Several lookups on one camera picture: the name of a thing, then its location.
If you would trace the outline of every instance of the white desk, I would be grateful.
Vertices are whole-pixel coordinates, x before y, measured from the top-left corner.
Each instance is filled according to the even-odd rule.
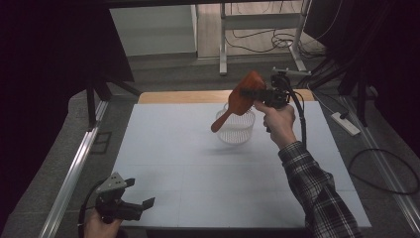
[[[135,105],[114,171],[135,178],[123,199],[155,206],[126,226],[302,228],[304,213],[258,111],[252,139],[221,142],[210,125],[223,103]],[[332,173],[361,227],[370,227],[318,102],[305,103],[308,149]],[[294,126],[300,136],[300,124]]]

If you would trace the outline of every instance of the shirt sleeve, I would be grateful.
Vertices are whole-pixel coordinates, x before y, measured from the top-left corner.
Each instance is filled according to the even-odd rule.
[[[333,176],[319,167],[301,142],[278,152],[293,194],[314,237],[362,237],[355,217],[337,194]]]

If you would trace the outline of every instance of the clear plastic basket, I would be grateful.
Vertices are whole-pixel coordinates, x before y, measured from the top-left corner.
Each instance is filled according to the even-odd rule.
[[[227,111],[227,105],[228,103],[225,104],[223,110],[216,114],[216,119]],[[222,128],[217,132],[217,136],[229,145],[236,146],[244,144],[251,139],[255,122],[256,114],[251,109],[242,116],[231,114]]]

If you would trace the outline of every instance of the wrist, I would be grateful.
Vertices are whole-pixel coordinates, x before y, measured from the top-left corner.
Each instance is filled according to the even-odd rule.
[[[291,133],[289,135],[283,135],[282,138],[276,142],[276,144],[278,148],[281,150],[287,147],[288,145],[295,143],[296,141],[297,141],[296,137],[294,136],[293,133]]]

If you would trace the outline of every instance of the hand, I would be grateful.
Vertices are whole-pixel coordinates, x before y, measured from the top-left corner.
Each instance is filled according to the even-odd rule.
[[[93,209],[84,225],[84,238],[115,238],[121,222],[123,220],[115,219],[111,224],[106,224],[96,209]]]
[[[263,124],[271,130],[271,139],[279,149],[297,141],[293,132],[295,115],[292,106],[286,105],[281,109],[275,109],[265,106],[260,101],[255,101],[254,105],[258,111],[265,114]]]

